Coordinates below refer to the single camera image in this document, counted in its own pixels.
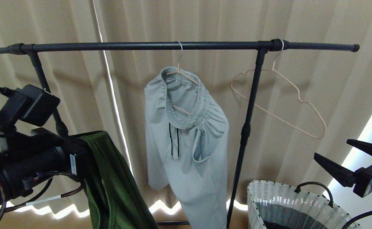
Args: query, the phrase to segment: brown floor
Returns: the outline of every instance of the brown floor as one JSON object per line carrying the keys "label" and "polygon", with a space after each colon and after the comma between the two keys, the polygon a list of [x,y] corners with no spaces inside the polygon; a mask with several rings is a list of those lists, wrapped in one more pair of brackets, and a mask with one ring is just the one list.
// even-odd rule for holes
{"label": "brown floor", "polygon": [[[185,220],[186,217],[180,213],[177,217],[163,215],[162,212],[155,212],[154,217],[157,221]],[[6,213],[0,222],[0,229],[91,229],[90,217],[78,218],[74,213],[70,213],[62,219],[53,219],[50,214],[43,216],[37,215],[33,211],[9,212]],[[160,226],[161,229],[190,229],[190,225],[179,226]],[[248,228],[247,212],[235,209],[231,219],[231,229]]]}

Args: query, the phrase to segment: hanger hook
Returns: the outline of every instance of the hanger hook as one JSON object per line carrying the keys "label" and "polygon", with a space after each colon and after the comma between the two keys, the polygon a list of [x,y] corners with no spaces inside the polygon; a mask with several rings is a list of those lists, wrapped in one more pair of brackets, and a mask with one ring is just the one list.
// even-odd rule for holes
{"label": "hanger hook", "polygon": [[282,49],[281,49],[281,51],[279,51],[278,55],[276,55],[276,57],[273,59],[273,62],[276,61],[276,58],[282,53],[282,51],[284,50],[284,47],[285,47],[285,43],[284,43],[283,39],[280,39],[280,38],[277,38],[277,39],[282,41]]}
{"label": "hanger hook", "polygon": [[180,44],[180,48],[181,48],[180,56],[177,59],[177,68],[179,68],[180,58],[182,58],[182,56],[183,56],[183,45],[182,45],[182,43],[180,43],[180,41],[175,41],[175,42],[179,43]]}

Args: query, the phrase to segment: horizontal bar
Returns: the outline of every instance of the horizontal bar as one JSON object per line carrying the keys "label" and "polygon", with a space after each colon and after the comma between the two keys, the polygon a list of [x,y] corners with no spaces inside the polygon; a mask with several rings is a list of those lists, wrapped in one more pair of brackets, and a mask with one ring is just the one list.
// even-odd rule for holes
{"label": "horizontal bar", "polygon": [[[279,40],[258,42],[182,42],[184,50],[259,50],[279,51]],[[284,49],[341,50],[356,52],[359,45],[324,44],[285,41]],[[15,44],[0,48],[0,54],[28,54],[30,52],[53,51],[97,51],[97,50],[180,50],[177,42],[104,42],[104,43],[60,43],[25,45]]]}
{"label": "horizontal bar", "polygon": [[189,225],[188,221],[167,221],[167,222],[157,222],[158,225]]}

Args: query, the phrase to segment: garment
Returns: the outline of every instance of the garment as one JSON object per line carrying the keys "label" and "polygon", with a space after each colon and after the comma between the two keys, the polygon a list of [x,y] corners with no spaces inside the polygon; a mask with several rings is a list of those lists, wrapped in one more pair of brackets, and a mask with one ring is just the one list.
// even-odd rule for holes
{"label": "garment", "polygon": [[93,229],[158,229],[108,133],[79,138],[90,148],[85,183]]}
{"label": "garment", "polygon": [[[200,79],[167,67],[145,87],[149,184],[170,184],[194,229],[227,224],[228,121]],[[175,105],[190,114],[172,107]]]}

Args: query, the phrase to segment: green cloth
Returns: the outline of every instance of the green cloth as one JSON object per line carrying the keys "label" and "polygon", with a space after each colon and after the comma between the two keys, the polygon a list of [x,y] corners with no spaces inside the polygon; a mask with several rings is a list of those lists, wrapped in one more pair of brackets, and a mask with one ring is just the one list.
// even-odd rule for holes
{"label": "green cloth", "polygon": [[88,206],[93,229],[158,229],[125,159],[106,131],[81,136],[88,153]]}

